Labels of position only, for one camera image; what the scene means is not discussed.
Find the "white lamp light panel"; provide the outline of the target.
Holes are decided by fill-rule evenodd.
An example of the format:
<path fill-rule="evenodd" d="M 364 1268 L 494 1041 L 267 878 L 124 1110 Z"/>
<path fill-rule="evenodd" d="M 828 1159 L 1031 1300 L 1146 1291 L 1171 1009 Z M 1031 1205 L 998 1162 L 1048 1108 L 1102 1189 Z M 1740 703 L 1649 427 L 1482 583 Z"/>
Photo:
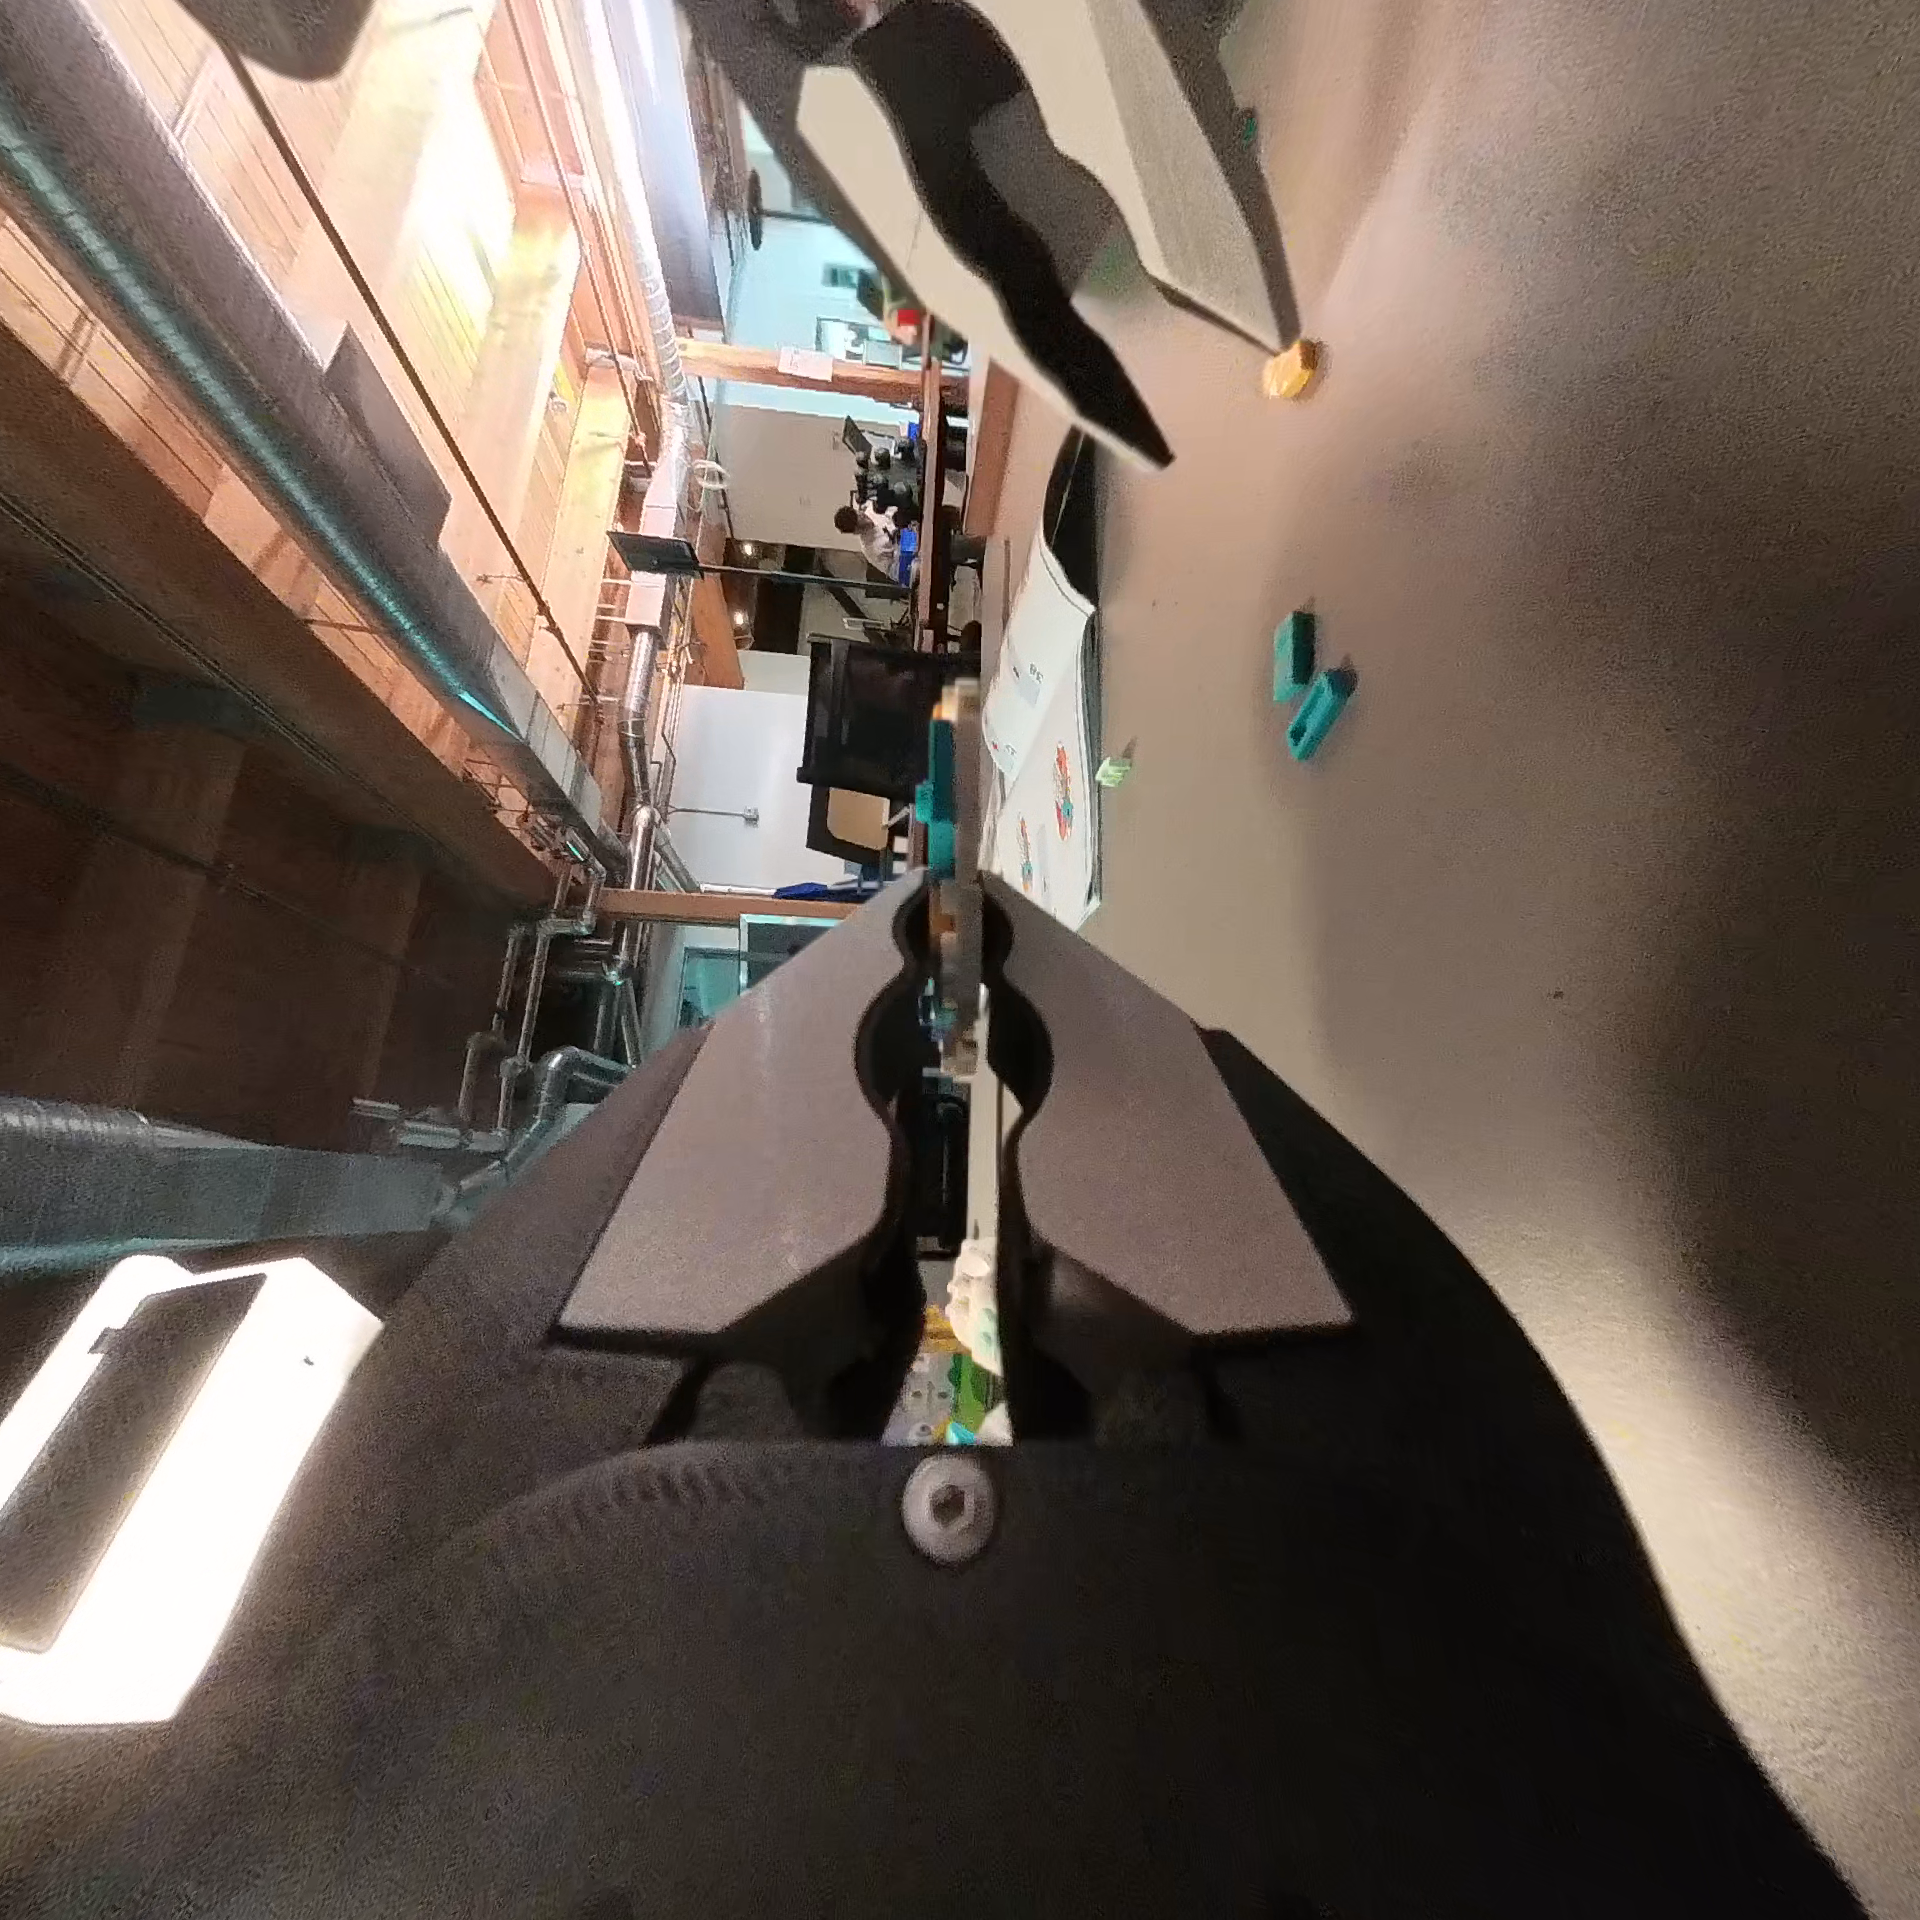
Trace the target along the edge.
<path fill-rule="evenodd" d="M 184 1702 L 374 1331 L 304 1255 L 110 1268 L 0 1425 L 8 1725 Z"/>

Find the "open instruction booklet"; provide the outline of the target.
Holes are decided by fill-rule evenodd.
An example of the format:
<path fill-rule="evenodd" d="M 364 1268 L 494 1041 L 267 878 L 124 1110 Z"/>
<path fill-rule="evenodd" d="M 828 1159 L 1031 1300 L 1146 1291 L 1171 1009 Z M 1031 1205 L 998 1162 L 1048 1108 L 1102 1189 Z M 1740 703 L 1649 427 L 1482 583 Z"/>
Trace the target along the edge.
<path fill-rule="evenodd" d="M 1102 449 L 1069 427 L 981 694 L 981 864 L 1062 925 L 1102 908 Z"/>

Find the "round white brick plate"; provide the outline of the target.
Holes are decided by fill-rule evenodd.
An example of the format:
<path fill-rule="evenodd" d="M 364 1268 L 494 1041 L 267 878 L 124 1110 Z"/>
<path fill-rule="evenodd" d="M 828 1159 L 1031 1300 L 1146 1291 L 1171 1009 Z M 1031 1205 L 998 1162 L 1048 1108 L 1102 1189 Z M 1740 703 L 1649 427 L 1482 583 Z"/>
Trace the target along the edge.
<path fill-rule="evenodd" d="M 916 780 L 911 843 L 927 869 L 927 983 L 922 1029 L 955 1083 L 981 1054 L 981 683 L 941 683 L 927 721 L 927 775 Z"/>

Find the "black office chair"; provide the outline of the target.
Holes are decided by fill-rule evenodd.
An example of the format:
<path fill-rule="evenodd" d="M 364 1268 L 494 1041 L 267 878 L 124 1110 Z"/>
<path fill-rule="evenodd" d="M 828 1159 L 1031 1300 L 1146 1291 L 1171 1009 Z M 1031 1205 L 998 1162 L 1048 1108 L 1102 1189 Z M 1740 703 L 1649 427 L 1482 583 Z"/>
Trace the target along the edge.
<path fill-rule="evenodd" d="M 911 803 L 927 724 L 964 661 L 863 640 L 808 640 L 797 780 Z"/>

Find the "slim silver duct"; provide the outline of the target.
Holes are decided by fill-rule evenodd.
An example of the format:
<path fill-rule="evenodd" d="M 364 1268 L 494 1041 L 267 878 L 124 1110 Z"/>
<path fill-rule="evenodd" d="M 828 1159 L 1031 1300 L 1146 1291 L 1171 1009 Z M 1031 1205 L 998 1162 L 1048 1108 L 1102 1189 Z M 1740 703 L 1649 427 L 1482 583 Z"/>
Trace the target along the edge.
<path fill-rule="evenodd" d="M 650 713 L 654 713 L 654 678 L 657 678 L 657 626 L 629 622 L 629 678 L 618 694 L 618 750 L 629 775 L 629 806 L 625 806 L 625 843 L 629 843 L 629 878 L 625 890 L 654 890 L 657 874 L 671 890 L 684 890 L 680 874 L 680 843 L 665 826 L 657 780 L 654 780 L 654 748 L 650 748 Z"/>

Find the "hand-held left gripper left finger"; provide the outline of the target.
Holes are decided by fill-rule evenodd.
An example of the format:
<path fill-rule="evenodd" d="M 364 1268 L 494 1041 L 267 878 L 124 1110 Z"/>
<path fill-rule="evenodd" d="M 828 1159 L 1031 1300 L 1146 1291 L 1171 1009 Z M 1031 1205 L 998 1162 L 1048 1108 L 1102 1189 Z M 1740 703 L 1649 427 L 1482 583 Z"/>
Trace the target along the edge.
<path fill-rule="evenodd" d="M 873 1434 L 922 1336 L 927 869 L 748 987 L 671 1094 L 556 1331 L 767 1367 L 808 1434 Z"/>

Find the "white brick animal model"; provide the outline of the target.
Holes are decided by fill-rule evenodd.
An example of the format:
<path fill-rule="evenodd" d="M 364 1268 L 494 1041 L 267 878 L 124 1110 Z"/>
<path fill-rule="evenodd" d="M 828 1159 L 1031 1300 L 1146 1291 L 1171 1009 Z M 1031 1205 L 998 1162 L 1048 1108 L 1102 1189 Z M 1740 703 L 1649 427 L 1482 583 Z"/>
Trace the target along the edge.
<path fill-rule="evenodd" d="M 955 1255 L 949 1326 L 981 1375 L 1006 1377 L 995 1238 L 964 1238 Z"/>

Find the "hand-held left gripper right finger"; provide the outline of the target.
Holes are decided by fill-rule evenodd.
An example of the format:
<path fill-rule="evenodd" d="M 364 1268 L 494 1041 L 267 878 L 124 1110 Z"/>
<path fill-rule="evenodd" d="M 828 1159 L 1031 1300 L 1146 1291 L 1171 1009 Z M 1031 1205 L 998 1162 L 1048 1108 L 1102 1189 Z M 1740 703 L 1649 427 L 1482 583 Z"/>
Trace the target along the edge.
<path fill-rule="evenodd" d="M 995 1291 L 1015 1434 L 1353 1326 L 1199 1024 L 1015 886 L 981 886 Z"/>

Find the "brown wooden desk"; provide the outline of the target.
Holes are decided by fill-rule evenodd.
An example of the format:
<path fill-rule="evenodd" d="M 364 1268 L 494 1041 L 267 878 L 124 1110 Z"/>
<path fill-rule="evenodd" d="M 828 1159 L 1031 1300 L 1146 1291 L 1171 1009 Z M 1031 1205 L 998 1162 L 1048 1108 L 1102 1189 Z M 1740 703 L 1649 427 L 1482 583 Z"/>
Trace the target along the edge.
<path fill-rule="evenodd" d="M 949 583 L 955 583 L 955 528 L 941 527 L 949 476 L 964 476 L 958 528 L 990 536 L 998 520 L 1006 461 L 1015 449 L 1020 380 L 998 365 L 958 380 L 932 351 L 932 322 L 922 322 L 922 528 L 916 528 L 916 652 L 949 650 Z"/>

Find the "long grey ceiling duct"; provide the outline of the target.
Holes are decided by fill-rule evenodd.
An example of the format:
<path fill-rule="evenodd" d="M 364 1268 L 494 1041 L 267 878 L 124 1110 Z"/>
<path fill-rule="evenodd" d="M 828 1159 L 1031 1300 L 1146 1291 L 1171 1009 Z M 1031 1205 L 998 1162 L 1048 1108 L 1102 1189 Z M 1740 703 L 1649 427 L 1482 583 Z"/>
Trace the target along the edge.
<path fill-rule="evenodd" d="M 0 20 L 0 174 L 8 211 L 58 274 L 184 394 L 457 731 L 611 874 L 629 855 L 559 713 L 417 527 L 84 5 L 23 5 Z"/>

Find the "grey pipe cluster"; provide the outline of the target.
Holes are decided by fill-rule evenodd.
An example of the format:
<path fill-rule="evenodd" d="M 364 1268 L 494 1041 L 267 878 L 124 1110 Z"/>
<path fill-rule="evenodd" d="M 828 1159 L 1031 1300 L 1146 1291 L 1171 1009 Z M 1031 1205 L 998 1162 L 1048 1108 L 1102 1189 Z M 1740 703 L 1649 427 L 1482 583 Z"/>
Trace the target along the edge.
<path fill-rule="evenodd" d="M 443 1162 L 535 1155 L 572 1110 L 625 1085 L 638 1054 L 638 947 L 589 869 L 505 925 L 483 1014 L 457 1035 L 450 1083 L 403 1071 L 384 1041 L 370 1085 L 352 1092 L 352 1138 Z"/>

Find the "black panel on stand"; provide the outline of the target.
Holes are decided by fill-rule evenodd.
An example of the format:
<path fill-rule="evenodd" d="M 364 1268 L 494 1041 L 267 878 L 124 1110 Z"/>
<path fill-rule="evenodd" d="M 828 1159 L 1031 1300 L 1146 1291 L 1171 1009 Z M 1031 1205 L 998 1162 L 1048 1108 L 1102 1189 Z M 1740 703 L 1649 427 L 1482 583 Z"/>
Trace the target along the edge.
<path fill-rule="evenodd" d="M 742 914 L 742 991 L 767 983 L 790 957 L 828 937 L 825 914 Z"/>

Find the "silver ventilation duct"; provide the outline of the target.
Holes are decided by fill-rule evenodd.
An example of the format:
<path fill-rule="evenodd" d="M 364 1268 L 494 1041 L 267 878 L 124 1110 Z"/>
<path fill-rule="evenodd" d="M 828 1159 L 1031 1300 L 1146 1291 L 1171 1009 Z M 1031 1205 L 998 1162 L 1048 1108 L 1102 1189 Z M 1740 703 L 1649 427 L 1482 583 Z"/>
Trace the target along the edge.
<path fill-rule="evenodd" d="M 0 1284 L 110 1272 L 130 1255 L 421 1250 L 494 1185 L 480 1150 L 281 1150 L 87 1100 L 0 1100 Z"/>

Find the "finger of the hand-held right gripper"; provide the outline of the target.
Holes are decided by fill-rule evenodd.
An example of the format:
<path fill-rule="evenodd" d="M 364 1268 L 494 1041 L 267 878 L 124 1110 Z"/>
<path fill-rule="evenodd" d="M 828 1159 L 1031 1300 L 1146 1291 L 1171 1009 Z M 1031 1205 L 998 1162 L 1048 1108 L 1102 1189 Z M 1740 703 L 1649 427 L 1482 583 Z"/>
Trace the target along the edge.
<path fill-rule="evenodd" d="M 1241 5 L 973 0 L 1015 62 L 973 153 L 1079 286 L 1106 238 L 1190 313 L 1264 347 L 1303 336 L 1264 157 L 1241 138 L 1221 38 Z"/>
<path fill-rule="evenodd" d="M 880 10 L 833 38 L 797 65 L 791 131 L 927 313 L 1112 455 L 1174 461 L 1116 351 L 1074 307 L 1069 261 L 1102 225 L 1098 186 L 1044 135 L 990 10 Z"/>

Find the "tan backed chair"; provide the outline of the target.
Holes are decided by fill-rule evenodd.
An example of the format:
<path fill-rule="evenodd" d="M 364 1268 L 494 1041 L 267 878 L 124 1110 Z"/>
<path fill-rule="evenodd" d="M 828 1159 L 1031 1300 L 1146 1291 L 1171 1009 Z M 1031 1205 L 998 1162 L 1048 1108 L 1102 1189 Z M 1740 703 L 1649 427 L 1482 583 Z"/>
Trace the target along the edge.
<path fill-rule="evenodd" d="M 880 791 L 808 790 L 808 851 L 861 869 L 885 869 L 908 836 L 908 812 L 911 803 Z"/>

